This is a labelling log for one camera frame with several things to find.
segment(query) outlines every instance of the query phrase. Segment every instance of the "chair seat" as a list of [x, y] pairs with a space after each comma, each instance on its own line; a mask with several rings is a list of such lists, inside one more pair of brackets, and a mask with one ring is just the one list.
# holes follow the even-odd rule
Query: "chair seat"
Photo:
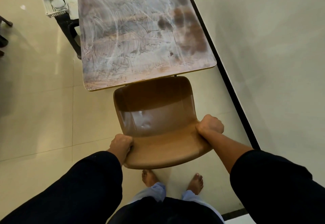
[[183, 76], [135, 83], [114, 92], [116, 113], [125, 135], [134, 137], [124, 166], [159, 169], [209, 152], [197, 133], [193, 92]]

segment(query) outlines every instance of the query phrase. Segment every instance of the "pants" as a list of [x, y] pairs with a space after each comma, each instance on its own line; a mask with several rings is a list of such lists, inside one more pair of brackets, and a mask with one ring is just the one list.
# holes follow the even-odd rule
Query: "pants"
[[[148, 188], [140, 191], [139, 193], [137, 193], [133, 197], [131, 202], [129, 202], [129, 204], [131, 204], [135, 201], [138, 201], [144, 197], [153, 197], [157, 202], [164, 201], [164, 199], [166, 197], [165, 185], [161, 182], [157, 182], [153, 186], [148, 187]], [[213, 208], [211, 205], [207, 204], [206, 202], [202, 201], [201, 198], [198, 195], [195, 195], [191, 190], [187, 190], [187, 191], [183, 192], [181, 199], [183, 201], [193, 201], [193, 202], [196, 202], [198, 204], [208, 207], [209, 209], [213, 210], [214, 213], [216, 213], [218, 215], [218, 217], [224, 222], [221, 214], [215, 208]]]

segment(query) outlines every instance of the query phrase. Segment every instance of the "hand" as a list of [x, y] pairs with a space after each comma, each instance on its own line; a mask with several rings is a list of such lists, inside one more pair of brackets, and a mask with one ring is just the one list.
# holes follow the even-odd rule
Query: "hand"
[[107, 151], [114, 154], [122, 166], [126, 159], [126, 155], [133, 145], [133, 142], [134, 140], [132, 137], [123, 134], [117, 134], [112, 140], [110, 148]]
[[222, 122], [212, 115], [205, 115], [203, 119], [195, 126], [197, 132], [204, 137], [207, 131], [216, 131], [218, 133], [223, 133], [225, 126]]

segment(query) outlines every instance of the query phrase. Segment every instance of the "bare foot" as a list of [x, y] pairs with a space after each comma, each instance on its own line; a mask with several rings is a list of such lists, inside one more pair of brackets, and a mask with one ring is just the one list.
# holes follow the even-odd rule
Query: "bare foot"
[[203, 177], [198, 173], [194, 174], [193, 179], [190, 181], [187, 190], [191, 190], [195, 195], [199, 195], [203, 188]]
[[155, 173], [150, 169], [142, 170], [142, 181], [147, 187], [151, 187], [157, 182], [159, 182]]

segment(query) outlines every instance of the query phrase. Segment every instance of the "black sleeve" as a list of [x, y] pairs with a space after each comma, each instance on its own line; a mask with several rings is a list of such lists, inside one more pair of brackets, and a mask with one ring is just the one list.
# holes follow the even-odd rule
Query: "black sleeve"
[[7, 215], [10, 223], [105, 224], [122, 200], [121, 165], [110, 152], [96, 152]]
[[289, 160], [248, 151], [233, 166], [230, 183], [257, 223], [325, 223], [325, 188]]

